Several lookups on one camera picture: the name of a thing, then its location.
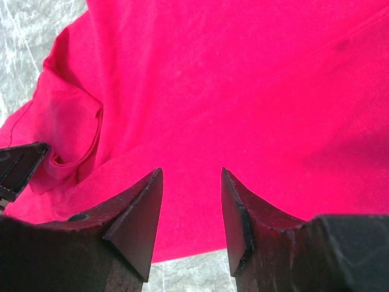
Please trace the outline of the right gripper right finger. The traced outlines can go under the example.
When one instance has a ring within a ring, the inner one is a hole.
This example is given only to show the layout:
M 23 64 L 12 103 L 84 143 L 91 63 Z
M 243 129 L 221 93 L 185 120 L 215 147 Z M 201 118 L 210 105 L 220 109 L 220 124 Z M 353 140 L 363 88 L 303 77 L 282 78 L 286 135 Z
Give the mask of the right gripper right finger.
M 300 220 L 221 174 L 230 274 L 238 291 L 387 291 L 388 216 Z

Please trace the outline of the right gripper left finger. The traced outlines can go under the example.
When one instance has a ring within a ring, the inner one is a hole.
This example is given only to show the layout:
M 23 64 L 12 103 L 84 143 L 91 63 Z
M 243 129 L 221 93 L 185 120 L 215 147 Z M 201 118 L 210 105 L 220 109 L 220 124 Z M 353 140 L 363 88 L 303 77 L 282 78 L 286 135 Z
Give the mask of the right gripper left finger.
M 1 217 L 2 291 L 141 291 L 162 204 L 162 169 L 65 221 Z

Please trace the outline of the pink red t-shirt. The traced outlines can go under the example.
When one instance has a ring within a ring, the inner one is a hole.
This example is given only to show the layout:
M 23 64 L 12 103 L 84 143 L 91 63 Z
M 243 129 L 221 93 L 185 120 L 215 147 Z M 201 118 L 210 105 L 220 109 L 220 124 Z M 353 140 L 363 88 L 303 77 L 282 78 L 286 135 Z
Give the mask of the pink red t-shirt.
M 285 212 L 388 212 L 387 1 L 89 1 L 1 146 L 50 153 L 5 213 L 66 220 L 156 168 L 154 260 L 225 247 L 221 170 Z

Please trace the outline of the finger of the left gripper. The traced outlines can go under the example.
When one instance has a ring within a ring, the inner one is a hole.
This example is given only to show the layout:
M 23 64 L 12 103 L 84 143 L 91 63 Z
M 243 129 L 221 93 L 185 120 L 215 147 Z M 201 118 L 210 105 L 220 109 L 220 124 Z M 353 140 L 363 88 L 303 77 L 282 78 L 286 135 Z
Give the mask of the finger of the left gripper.
M 1 201 L 16 201 L 50 149 L 45 142 L 1 149 Z

